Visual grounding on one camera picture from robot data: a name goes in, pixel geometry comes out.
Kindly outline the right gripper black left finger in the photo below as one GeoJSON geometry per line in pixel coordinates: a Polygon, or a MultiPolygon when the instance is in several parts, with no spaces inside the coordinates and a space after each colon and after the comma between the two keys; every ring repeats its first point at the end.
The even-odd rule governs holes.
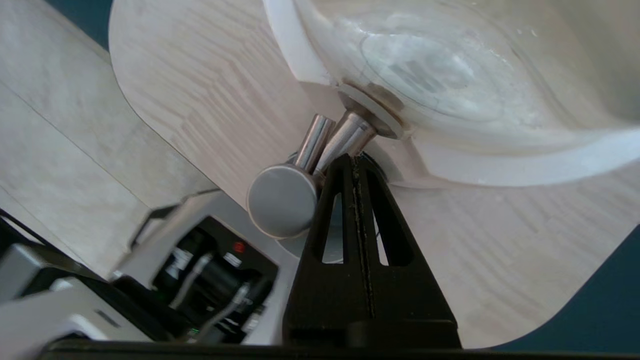
{"type": "Polygon", "coordinates": [[[366,348],[373,346],[371,208],[362,193],[361,169],[370,159],[340,156],[311,221],[282,319],[288,346],[366,348]],[[336,196],[341,196],[341,263],[326,263],[336,196]]]}

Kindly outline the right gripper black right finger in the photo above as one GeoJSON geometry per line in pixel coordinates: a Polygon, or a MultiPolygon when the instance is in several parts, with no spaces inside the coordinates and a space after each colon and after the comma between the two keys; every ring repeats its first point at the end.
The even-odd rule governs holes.
{"type": "Polygon", "coordinates": [[[356,160],[359,250],[370,316],[384,321],[453,321],[453,312],[381,171],[356,160]]]}

